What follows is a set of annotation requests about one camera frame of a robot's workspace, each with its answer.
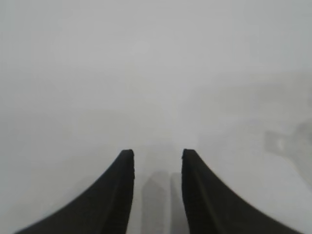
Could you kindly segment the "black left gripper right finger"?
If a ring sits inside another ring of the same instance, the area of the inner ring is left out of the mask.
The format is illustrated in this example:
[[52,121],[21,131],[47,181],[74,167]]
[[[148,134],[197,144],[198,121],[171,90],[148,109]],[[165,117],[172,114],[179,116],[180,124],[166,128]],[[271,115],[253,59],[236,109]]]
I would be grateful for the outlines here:
[[181,189],[192,234],[296,234],[231,190],[193,149],[182,154]]

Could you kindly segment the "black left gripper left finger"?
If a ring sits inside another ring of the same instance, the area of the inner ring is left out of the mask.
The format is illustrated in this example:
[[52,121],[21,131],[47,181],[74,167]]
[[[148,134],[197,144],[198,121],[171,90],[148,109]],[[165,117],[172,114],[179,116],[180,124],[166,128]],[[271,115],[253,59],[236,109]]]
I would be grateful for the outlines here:
[[134,196],[134,151],[122,150],[108,169],[70,203],[20,234],[124,234]]

